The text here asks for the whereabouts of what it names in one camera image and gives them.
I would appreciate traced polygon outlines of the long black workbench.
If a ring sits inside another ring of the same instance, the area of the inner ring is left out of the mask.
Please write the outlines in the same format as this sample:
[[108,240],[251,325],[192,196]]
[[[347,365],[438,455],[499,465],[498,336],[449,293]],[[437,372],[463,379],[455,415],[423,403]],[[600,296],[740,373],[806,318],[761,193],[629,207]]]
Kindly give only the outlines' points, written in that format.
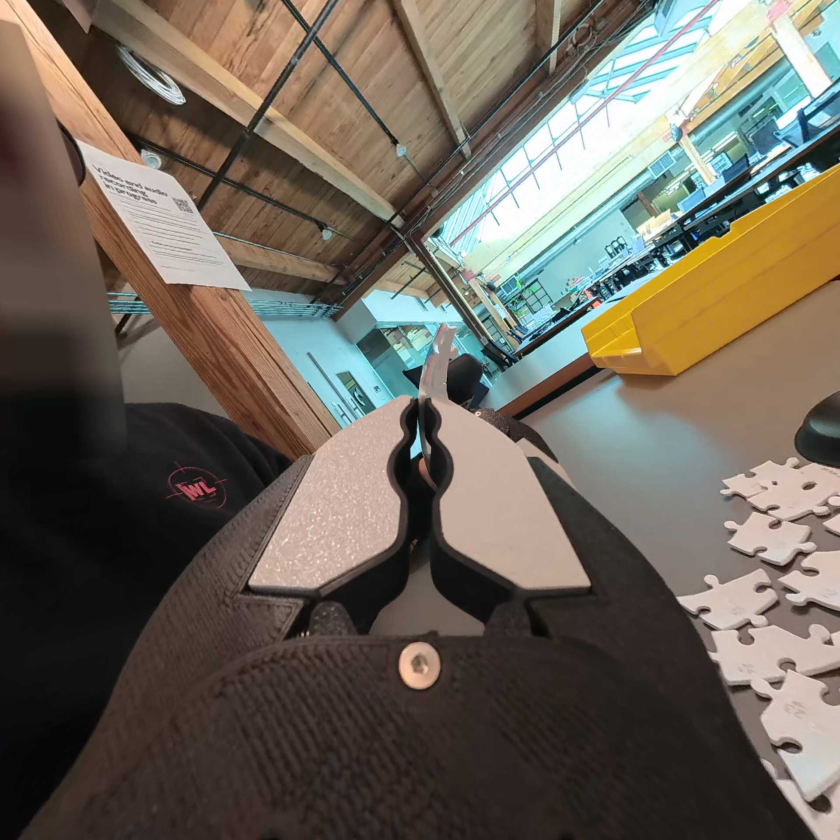
[[723,186],[657,234],[638,254],[609,269],[586,289],[589,306],[614,298],[636,279],[645,278],[656,265],[667,266],[709,238],[722,236],[751,211],[772,201],[785,189],[795,189],[810,176],[838,165],[839,82],[795,111],[793,120],[773,132],[780,154],[767,155],[756,164],[739,164],[738,173]]

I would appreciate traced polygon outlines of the pile of white puzzle pieces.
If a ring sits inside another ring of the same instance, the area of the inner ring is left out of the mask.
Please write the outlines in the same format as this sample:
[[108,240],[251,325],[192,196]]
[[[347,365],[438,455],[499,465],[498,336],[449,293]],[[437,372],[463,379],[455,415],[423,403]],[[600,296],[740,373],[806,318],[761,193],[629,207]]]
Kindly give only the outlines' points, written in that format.
[[759,724],[783,771],[763,765],[814,838],[838,838],[838,629],[790,629],[795,610],[819,607],[838,617],[838,549],[818,549],[815,526],[838,536],[838,469],[771,460],[722,481],[723,497],[750,508],[724,529],[729,549],[753,570],[678,602],[710,632],[709,657],[730,690],[751,689]]

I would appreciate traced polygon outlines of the person's black sweatshirt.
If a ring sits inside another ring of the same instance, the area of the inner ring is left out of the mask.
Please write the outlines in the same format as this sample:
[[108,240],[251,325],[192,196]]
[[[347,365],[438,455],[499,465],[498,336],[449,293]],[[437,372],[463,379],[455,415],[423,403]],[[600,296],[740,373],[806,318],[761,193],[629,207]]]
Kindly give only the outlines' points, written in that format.
[[1,837],[17,838],[90,738],[163,596],[293,463],[231,420],[124,406],[101,458],[2,464]]

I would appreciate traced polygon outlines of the yellow plastic bin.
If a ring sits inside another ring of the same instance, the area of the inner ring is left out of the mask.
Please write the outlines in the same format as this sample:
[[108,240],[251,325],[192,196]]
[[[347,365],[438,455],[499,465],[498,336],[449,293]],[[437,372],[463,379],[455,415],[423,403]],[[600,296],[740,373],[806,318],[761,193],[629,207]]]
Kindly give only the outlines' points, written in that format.
[[839,167],[735,220],[581,330],[599,368],[676,376],[839,273]]

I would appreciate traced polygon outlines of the paper notice sheet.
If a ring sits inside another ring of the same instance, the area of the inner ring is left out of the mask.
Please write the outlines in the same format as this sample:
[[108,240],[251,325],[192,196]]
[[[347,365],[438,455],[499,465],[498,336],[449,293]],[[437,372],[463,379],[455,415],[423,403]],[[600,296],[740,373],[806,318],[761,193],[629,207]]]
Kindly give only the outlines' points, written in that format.
[[165,284],[250,291],[250,286],[171,175],[79,141],[99,185]]

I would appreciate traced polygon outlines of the black round stand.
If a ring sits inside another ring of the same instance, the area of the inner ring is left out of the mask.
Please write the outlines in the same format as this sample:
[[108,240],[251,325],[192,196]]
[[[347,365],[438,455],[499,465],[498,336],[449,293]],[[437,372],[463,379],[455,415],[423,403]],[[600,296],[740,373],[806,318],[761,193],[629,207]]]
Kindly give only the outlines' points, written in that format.
[[839,468],[839,398],[835,392],[805,415],[794,436],[796,452],[813,463]]

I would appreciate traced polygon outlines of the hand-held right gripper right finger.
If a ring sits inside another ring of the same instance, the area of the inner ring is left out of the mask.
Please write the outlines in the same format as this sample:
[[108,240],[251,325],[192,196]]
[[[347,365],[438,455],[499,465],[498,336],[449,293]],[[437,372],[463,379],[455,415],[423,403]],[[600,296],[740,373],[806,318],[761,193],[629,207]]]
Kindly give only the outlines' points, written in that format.
[[508,602],[590,593],[541,482],[562,479],[543,452],[443,397],[428,397],[422,418],[437,488],[430,571],[441,595],[486,623]]

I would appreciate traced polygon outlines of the wooden post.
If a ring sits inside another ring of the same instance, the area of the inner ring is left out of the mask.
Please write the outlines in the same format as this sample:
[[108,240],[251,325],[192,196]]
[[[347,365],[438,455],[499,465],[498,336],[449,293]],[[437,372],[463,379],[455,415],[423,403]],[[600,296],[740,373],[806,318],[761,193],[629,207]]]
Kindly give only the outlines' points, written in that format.
[[[53,116],[79,141],[140,163],[111,114],[24,1],[1,2],[23,31]],[[100,186],[80,188],[94,238],[247,434],[291,457],[313,454],[340,426],[238,290],[165,283]]]

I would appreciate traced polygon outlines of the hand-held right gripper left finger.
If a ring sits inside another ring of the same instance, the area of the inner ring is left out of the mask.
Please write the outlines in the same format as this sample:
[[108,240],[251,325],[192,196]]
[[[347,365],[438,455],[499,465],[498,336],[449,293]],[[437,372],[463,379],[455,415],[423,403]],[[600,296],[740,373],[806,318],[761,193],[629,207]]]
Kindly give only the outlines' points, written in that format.
[[355,421],[311,458],[270,532],[248,588],[259,595],[337,602],[374,621],[408,577],[403,489],[417,400],[398,396]]

